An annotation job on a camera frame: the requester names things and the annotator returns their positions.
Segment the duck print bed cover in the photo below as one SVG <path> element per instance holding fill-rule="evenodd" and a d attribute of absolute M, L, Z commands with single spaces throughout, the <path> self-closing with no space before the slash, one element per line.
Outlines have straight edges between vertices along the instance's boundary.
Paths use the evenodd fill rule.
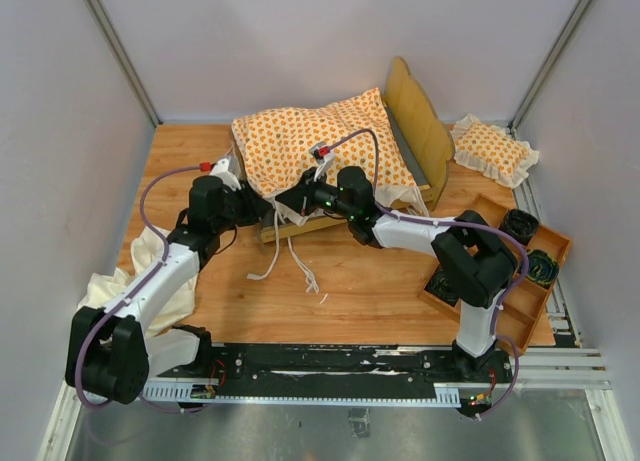
<path fill-rule="evenodd" d="M 320 108 L 274 108 L 239 117 L 231 132 L 245 179 L 275 208 L 271 218 L 277 225 L 302 226 L 311 217 L 276 199 L 304 172 L 314 181 L 325 176 L 335 186 L 339 170 L 349 166 L 364 171 L 381 204 L 403 201 L 427 212 L 377 88 Z"/>

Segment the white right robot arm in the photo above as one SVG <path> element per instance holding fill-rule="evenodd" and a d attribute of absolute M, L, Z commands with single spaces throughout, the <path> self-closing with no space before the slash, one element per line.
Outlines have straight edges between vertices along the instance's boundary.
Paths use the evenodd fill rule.
<path fill-rule="evenodd" d="M 452 358 L 454 371 L 466 381 L 487 372 L 488 355 L 497 340 L 498 306 L 519 268 L 513 251 L 526 254 L 515 238 L 487 225 L 472 210 L 458 217 L 432 218 L 386 208 L 376 200 L 375 188 L 359 167 L 340 170 L 335 186 L 310 169 L 296 186 L 277 195 L 276 201 L 301 216 L 324 210 L 344 218 L 362 245 L 436 258 L 461 302 L 453 344 L 458 350 Z"/>

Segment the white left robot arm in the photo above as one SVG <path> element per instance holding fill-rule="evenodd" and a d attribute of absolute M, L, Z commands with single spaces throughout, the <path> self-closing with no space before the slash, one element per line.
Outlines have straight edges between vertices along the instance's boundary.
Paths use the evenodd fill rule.
<path fill-rule="evenodd" d="M 247 183 L 234 190 L 218 176 L 193 181 L 187 208 L 160 238 L 160 256 L 105 306 L 83 306 L 72 319 L 65 380 L 85 406 L 93 405 L 90 395 L 129 404 L 149 378 L 175 367 L 195 377 L 210 372 L 214 352 L 206 329 L 178 326 L 151 339 L 145 334 L 219 251 L 221 235 L 258 223 L 269 209 Z"/>

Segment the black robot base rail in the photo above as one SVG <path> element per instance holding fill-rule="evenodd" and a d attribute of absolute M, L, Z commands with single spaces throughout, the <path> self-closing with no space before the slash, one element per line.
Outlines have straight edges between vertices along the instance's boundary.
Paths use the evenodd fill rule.
<path fill-rule="evenodd" d="M 592 349 L 534 348 L 513 358 L 497 350 L 479 370 L 457 367 L 450 350 L 427 346 L 213 344 L 191 366 L 139 366 L 123 387 L 87 386 L 87 398 L 145 399 L 195 409 L 213 403 L 454 407 L 484 411 L 506 392 L 606 390 Z"/>

